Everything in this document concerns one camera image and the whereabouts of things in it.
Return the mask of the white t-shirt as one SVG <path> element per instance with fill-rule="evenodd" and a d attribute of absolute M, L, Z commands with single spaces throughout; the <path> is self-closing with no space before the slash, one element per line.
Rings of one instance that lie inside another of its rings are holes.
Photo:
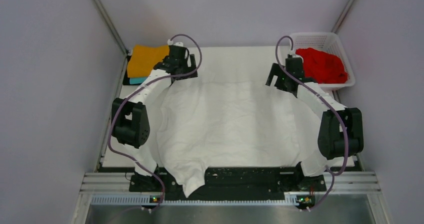
<path fill-rule="evenodd" d="M 258 82 L 175 82 L 150 111 L 151 148 L 188 197 L 207 168 L 289 167 L 318 149 L 320 119 Z"/>

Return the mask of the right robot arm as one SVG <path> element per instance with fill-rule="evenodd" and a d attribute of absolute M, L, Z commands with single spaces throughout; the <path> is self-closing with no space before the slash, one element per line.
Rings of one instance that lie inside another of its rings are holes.
<path fill-rule="evenodd" d="M 364 149 L 361 111 L 337 102 L 313 78 L 306 77 L 300 56 L 288 55 L 284 65 L 273 63 L 265 84 L 270 86 L 273 78 L 278 90 L 291 93 L 320 119 L 317 150 L 297 163 L 294 186 L 307 190 L 325 171 L 331 170 L 337 158 L 342 158 L 340 170 L 329 173 L 334 177 L 341 175 L 347 168 L 348 158 Z"/>

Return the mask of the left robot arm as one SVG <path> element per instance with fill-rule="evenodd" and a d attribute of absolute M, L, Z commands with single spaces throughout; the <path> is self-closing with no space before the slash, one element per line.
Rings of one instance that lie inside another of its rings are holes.
<path fill-rule="evenodd" d="M 148 108 L 175 81 L 197 77 L 197 68 L 195 56 L 182 42 L 169 41 L 167 54 L 155 63 L 147 79 L 134 92 L 112 103 L 109 137 L 122 144 L 125 152 L 114 149 L 111 144 L 108 148 L 133 162 L 136 177 L 141 178 L 141 184 L 149 191 L 164 184 L 156 174 L 158 164 L 149 148 L 153 125 Z"/>

